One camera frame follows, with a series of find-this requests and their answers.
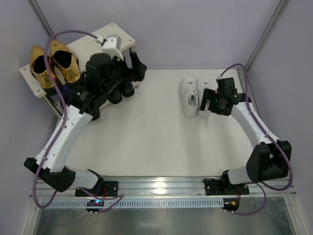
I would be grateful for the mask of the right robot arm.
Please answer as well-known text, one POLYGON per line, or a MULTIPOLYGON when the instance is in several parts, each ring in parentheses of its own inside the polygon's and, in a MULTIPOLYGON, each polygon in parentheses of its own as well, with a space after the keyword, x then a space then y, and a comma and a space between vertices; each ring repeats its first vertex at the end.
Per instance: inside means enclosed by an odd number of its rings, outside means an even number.
POLYGON ((234 79, 217 80, 218 88, 203 90, 200 110, 232 116, 244 130, 253 148, 246 164, 225 170, 220 178, 224 192, 246 183, 263 183, 291 176, 291 144, 281 141, 266 127, 246 93, 239 93, 234 79))

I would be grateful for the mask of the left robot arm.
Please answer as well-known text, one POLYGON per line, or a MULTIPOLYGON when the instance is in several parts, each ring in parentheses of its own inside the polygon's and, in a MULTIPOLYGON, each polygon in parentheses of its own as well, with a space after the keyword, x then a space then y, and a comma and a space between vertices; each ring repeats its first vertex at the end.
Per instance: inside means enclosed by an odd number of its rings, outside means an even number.
POLYGON ((85 188, 92 194, 101 191, 103 177, 92 170, 66 166, 67 157, 84 128, 100 117, 100 107, 113 95, 130 97, 132 82, 141 82, 147 70, 136 52, 130 52, 132 67, 124 60, 97 53, 86 63, 83 84, 64 88, 65 111, 43 150, 35 158, 27 158, 24 166, 58 192, 70 187, 85 188))

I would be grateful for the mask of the gold loafer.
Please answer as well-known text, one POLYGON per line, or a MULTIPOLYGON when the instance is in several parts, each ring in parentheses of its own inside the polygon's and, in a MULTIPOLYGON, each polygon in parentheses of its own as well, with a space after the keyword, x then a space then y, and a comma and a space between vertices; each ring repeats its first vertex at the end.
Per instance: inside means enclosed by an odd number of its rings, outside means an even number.
POLYGON ((30 53, 30 71, 39 82, 43 90, 50 96, 56 95, 57 91, 55 86, 50 80, 48 75, 45 61, 44 61, 44 49, 39 45, 34 45, 30 53))
POLYGON ((71 86, 81 83, 81 70, 76 54, 60 41, 49 43, 50 55, 55 66, 61 71, 65 83, 71 86))

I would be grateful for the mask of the purple loafer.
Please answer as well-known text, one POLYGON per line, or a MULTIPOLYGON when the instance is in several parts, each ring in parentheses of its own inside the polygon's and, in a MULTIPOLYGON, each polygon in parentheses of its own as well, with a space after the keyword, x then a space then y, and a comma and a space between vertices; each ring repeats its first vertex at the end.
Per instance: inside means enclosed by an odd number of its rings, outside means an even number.
POLYGON ((70 98, 71 96, 71 88, 69 87, 68 84, 64 84, 61 88, 61 93, 62 93, 62 96, 63 96, 63 99, 65 101, 65 103, 67 103, 68 99, 70 98))

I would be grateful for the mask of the black loafer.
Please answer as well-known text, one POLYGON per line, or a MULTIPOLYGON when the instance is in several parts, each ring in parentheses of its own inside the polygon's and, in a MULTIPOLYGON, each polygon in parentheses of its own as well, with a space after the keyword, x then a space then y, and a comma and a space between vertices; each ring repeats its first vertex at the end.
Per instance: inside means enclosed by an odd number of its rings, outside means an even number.
POLYGON ((131 97, 134 95, 134 87, 131 82, 122 83, 119 88, 120 88, 120 93, 124 97, 131 97))
POLYGON ((107 100, 112 104, 118 104, 122 101, 122 94, 119 91, 119 87, 116 87, 110 94, 108 94, 107 100))

